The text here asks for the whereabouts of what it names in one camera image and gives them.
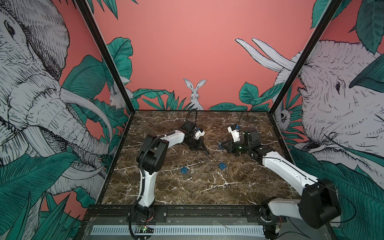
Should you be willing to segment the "blue padlock front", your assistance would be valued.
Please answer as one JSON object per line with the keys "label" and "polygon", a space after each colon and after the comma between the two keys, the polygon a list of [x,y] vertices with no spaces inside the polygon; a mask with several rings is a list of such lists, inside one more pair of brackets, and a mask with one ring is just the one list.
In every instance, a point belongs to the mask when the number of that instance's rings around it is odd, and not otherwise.
{"label": "blue padlock front", "polygon": [[187,167],[182,167],[180,169],[180,172],[183,174],[183,175],[186,175],[188,172],[189,172],[189,169]]}

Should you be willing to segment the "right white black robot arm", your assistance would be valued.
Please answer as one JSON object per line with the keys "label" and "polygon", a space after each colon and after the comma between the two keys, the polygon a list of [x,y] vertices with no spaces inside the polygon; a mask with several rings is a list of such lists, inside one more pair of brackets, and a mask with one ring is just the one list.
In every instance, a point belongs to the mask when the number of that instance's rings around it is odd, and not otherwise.
{"label": "right white black robot arm", "polygon": [[299,199],[268,200],[263,213],[265,221],[272,216],[284,216],[303,220],[318,229],[341,215],[338,194],[331,181],[308,174],[272,147],[263,145],[255,128],[241,129],[238,125],[231,125],[228,132],[232,139],[220,143],[221,148],[235,156],[247,154],[253,161],[279,175],[300,195]]}

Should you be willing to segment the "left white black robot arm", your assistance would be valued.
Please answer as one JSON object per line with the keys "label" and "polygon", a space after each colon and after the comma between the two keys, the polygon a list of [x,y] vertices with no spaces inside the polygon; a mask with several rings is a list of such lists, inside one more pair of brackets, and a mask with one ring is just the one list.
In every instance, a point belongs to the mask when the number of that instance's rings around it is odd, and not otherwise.
{"label": "left white black robot arm", "polygon": [[159,170],[163,167],[169,148],[185,144],[190,150],[210,153],[204,144],[205,132],[197,125],[198,111],[188,112],[183,125],[163,135],[148,135],[137,154],[140,170],[140,189],[132,209],[143,222],[151,221],[155,216],[155,184]]}

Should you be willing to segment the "small green circuit board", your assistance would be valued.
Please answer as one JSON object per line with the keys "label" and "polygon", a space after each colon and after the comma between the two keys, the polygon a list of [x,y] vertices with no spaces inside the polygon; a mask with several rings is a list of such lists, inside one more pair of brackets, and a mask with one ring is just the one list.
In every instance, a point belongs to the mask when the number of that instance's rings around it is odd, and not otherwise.
{"label": "small green circuit board", "polygon": [[138,226],[136,233],[137,234],[153,234],[155,230],[154,226]]}

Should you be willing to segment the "black front mounting rail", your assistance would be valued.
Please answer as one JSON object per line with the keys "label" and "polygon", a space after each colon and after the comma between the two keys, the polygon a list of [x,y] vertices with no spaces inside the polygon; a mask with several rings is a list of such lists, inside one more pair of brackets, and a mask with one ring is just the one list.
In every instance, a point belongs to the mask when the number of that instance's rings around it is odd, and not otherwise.
{"label": "black front mounting rail", "polygon": [[[92,205],[84,217],[122,218],[126,220],[132,205]],[[153,223],[164,223],[171,218],[246,218],[249,223],[268,224],[262,205],[155,205]]]}

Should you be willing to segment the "left black frame post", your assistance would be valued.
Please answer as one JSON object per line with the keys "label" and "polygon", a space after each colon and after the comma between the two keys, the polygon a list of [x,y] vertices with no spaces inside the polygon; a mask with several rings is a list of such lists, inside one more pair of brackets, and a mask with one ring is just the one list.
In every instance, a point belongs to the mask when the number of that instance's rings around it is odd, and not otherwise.
{"label": "left black frame post", "polygon": [[122,80],[120,78],[119,72],[117,70],[117,67],[115,65],[115,62],[113,61],[113,58],[109,52],[109,49],[104,41],[104,38],[101,34],[101,31],[95,21],[95,18],[93,17],[93,14],[91,12],[90,6],[88,4],[88,1],[83,1],[83,0],[76,0],[75,1],[87,26],[88,29],[90,30],[92,37],[101,52],[102,58],[105,61],[108,70],[110,71],[114,82],[116,83],[124,101],[125,104],[128,108],[128,113],[132,116],[135,113],[135,109],[133,107],[133,104],[126,92],[126,88],[122,83]]}

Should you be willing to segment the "black frame post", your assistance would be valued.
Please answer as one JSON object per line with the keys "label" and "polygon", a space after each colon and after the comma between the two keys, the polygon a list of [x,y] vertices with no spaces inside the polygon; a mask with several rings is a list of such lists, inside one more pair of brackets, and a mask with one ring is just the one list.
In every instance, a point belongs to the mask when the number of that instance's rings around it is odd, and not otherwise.
{"label": "black frame post", "polygon": [[76,0],[75,1],[87,26],[88,29],[90,30],[92,37],[101,52],[102,58],[105,61],[108,70],[110,71],[114,82],[116,83],[124,101],[125,104],[128,108],[128,113],[132,116],[135,113],[135,109],[133,107],[133,104],[126,92],[126,88],[122,83],[122,80],[120,78],[119,72],[117,70],[117,67],[115,65],[115,62],[113,61],[113,58],[109,52],[109,49],[104,41],[104,38],[101,34],[101,31],[95,21],[95,18],[93,17],[93,14],[91,12],[90,6],[88,4],[88,1],[83,1],[83,0]]}
{"label": "black frame post", "polygon": [[323,35],[325,29],[327,28],[328,24],[332,20],[332,17],[336,13],[337,9],[341,5],[342,0],[332,0],[328,3],[325,11],[323,12],[321,19],[319,20],[317,26],[315,27],[308,43],[306,44],[305,48],[302,51],[301,56],[299,57],[297,63],[295,64],[293,70],[291,71],[288,79],[286,80],[285,84],[283,85],[277,99],[275,100],[273,106],[270,108],[268,114],[272,115],[276,112],[276,110],[279,107],[279,104],[282,102],[284,96],[288,92],[290,86],[294,82],[294,80],[297,78],[300,70],[304,66],[306,60],[308,57],[312,54],[312,51],[314,50],[316,44],[318,43],[320,37]]}

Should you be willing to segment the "right black frame post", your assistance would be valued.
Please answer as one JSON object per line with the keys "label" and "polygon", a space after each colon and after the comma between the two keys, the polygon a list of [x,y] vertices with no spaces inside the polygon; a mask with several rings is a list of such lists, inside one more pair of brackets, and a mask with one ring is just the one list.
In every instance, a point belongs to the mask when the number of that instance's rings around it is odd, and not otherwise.
{"label": "right black frame post", "polygon": [[279,104],[282,102],[284,96],[288,92],[290,86],[294,82],[294,80],[297,78],[300,70],[304,66],[306,60],[308,57],[312,54],[312,51],[314,50],[316,44],[318,43],[320,37],[323,35],[325,29],[327,28],[328,24],[332,20],[332,17],[336,13],[337,9],[341,5],[342,0],[332,0],[328,3],[325,11],[323,12],[321,19],[319,20],[317,26],[315,27],[308,43],[306,44],[305,48],[302,51],[301,56],[299,57],[297,63],[295,64],[293,70],[291,71],[288,79],[286,80],[285,84],[283,85],[277,99],[275,100],[273,106],[270,108],[268,114],[272,115],[276,112],[276,110],[279,107]]}

